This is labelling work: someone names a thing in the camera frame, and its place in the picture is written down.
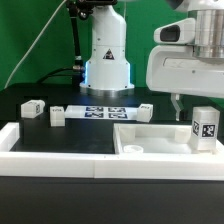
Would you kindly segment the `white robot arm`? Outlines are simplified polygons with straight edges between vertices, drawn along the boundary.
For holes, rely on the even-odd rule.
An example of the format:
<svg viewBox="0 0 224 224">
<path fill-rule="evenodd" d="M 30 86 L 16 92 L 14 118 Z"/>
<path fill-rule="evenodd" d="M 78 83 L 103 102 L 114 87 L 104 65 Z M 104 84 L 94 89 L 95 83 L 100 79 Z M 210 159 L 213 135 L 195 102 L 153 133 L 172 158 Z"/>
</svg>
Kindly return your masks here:
<svg viewBox="0 0 224 224">
<path fill-rule="evenodd" d="M 134 89 L 125 58 L 126 22 L 113 9 L 117 1 L 77 0 L 80 15 L 93 16 L 83 92 L 114 96 Z M 188 17 L 154 31 L 157 46 L 149 55 L 147 86 L 169 93 L 177 111 L 182 94 L 224 98 L 224 0 L 166 2 Z"/>
</svg>

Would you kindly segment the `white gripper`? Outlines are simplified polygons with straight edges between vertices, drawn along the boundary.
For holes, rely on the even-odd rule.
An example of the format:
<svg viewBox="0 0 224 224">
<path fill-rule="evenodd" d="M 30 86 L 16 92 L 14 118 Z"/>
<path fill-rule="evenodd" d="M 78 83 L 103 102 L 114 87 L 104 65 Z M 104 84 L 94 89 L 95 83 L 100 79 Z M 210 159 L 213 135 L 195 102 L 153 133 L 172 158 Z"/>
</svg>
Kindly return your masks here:
<svg viewBox="0 0 224 224">
<path fill-rule="evenodd" d="M 180 94 L 224 98 L 224 60 L 198 59 L 190 46 L 157 46 L 149 55 L 146 83 L 152 91 L 172 93 L 180 121 L 184 109 Z"/>
</svg>

